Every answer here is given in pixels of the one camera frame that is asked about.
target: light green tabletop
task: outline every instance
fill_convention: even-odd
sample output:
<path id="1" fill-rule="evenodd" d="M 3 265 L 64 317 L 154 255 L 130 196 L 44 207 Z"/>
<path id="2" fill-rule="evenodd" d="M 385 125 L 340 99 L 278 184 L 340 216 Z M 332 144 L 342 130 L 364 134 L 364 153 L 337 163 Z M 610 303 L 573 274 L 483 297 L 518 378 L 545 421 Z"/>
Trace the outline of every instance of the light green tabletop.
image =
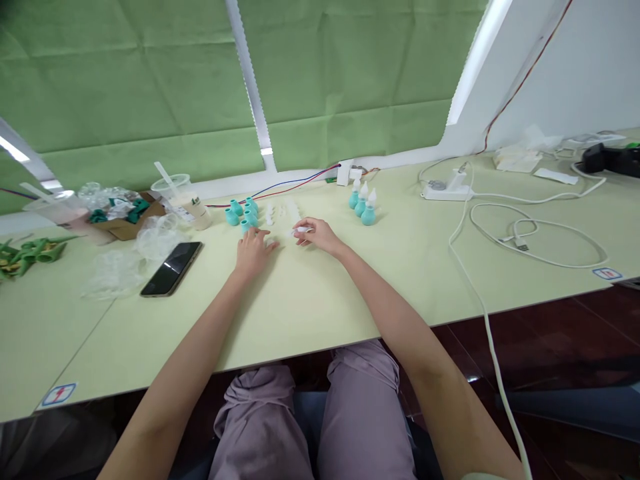
<path id="1" fill-rule="evenodd" d="M 452 159 L 426 173 L 446 179 L 465 159 Z M 541 199 L 572 187 L 520 173 L 494 170 L 490 158 L 474 157 L 474 190 Z M 569 172 L 568 162 L 541 166 Z M 429 325 L 481 314 L 481 308 L 447 249 L 463 204 L 420 198 L 417 173 L 424 165 L 372 174 L 377 188 L 378 220 L 365 227 L 347 205 L 351 188 L 312 183 L 288 194 L 258 201 L 261 227 L 268 203 L 275 207 L 272 232 L 283 246 L 268 271 L 256 282 L 233 324 L 217 370 L 236 369 L 293 355 L 360 342 L 379 336 L 371 316 L 343 268 L 314 248 L 300 248 L 288 237 L 289 214 L 279 216 L 293 199 L 302 216 L 327 220 L 416 308 Z M 578 200 L 522 205 L 534 218 L 569 224 L 590 234 L 609 251 L 606 267 L 625 277 L 640 275 L 636 238 L 640 233 L 640 180 L 606 173 L 609 181 Z M 226 203 L 229 199 L 220 199 Z M 498 199 L 474 199 L 471 204 Z M 193 235 L 205 244 L 176 293 L 168 298 L 138 295 L 117 300 L 73 358 L 56 384 L 79 382 L 71 401 L 83 401 L 148 386 L 184 334 L 214 298 L 235 264 L 240 227 L 231 227 L 224 212 L 213 212 L 214 225 Z M 517 219 L 504 209 L 487 209 L 478 219 L 506 236 Z M 542 226 L 529 242 L 531 251 L 567 263 L 589 263 L 595 250 L 580 237 Z M 603 289 L 608 282 L 590 269 L 555 267 L 507 251 L 482 236 L 468 220 L 455 247 L 491 312 Z"/>
<path id="2" fill-rule="evenodd" d="M 28 233 L 13 235 L 11 246 L 69 234 L 52 227 L 18 241 Z M 32 414 L 112 304 L 80 300 L 98 252 L 85 238 L 74 239 L 58 261 L 0 283 L 0 423 Z"/>

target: black device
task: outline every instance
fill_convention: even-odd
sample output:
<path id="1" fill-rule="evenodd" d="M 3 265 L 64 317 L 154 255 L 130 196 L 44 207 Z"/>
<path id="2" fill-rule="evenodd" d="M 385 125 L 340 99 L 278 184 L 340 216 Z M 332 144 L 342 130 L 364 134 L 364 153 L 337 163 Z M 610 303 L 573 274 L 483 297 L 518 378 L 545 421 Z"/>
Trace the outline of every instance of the black device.
<path id="1" fill-rule="evenodd" d="M 582 171 L 596 173 L 602 170 L 610 170 L 640 178 L 640 148 L 614 149 L 598 143 L 582 154 Z"/>
<path id="2" fill-rule="evenodd" d="M 142 297 L 168 297 L 178 288 L 202 250 L 202 242 L 179 243 L 142 289 Z"/>

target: nasal aspirator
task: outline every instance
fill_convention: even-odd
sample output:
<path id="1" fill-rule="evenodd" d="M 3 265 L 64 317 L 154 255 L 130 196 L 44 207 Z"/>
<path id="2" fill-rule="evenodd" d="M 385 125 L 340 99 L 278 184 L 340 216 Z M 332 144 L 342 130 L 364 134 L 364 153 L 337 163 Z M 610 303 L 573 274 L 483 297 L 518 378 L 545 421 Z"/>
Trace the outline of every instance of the nasal aspirator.
<path id="1" fill-rule="evenodd" d="M 375 200 L 377 196 L 375 194 L 375 188 L 371 191 L 369 199 L 366 202 L 365 210 L 362 212 L 362 223 L 364 225 L 373 225 L 375 223 Z"/>
<path id="2" fill-rule="evenodd" d="M 351 191 L 351 196 L 349 197 L 349 208 L 353 210 L 355 206 L 358 204 L 358 194 L 360 193 L 360 179 L 356 179 L 353 181 L 353 190 Z"/>
<path id="3" fill-rule="evenodd" d="M 364 212 L 366 208 L 367 202 L 367 194 L 369 193 L 369 186 L 367 182 L 360 189 L 360 195 L 358 195 L 358 203 L 355 206 L 355 214 L 360 217 L 362 216 L 362 212 Z"/>

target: phone screen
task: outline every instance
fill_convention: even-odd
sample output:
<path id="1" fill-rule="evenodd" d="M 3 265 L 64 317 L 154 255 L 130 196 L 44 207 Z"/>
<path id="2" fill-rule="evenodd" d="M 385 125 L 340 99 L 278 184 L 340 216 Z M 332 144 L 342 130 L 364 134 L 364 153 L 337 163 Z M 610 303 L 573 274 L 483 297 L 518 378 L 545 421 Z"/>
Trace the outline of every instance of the phone screen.
<path id="1" fill-rule="evenodd" d="M 196 254 L 200 245 L 202 245 L 200 242 L 178 244 L 140 292 L 140 295 L 149 297 L 168 294 L 176 282 L 180 280 L 180 276 L 189 266 L 189 261 Z"/>

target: smartphone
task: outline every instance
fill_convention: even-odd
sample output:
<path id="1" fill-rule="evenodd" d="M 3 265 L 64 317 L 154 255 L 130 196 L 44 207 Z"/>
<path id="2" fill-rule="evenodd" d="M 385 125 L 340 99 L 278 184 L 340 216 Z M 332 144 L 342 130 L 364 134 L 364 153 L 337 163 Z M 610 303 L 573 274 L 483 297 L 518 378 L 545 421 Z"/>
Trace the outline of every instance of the smartphone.
<path id="1" fill-rule="evenodd" d="M 175 292 L 202 250 L 202 242 L 179 243 L 142 289 L 142 297 L 168 297 Z"/>

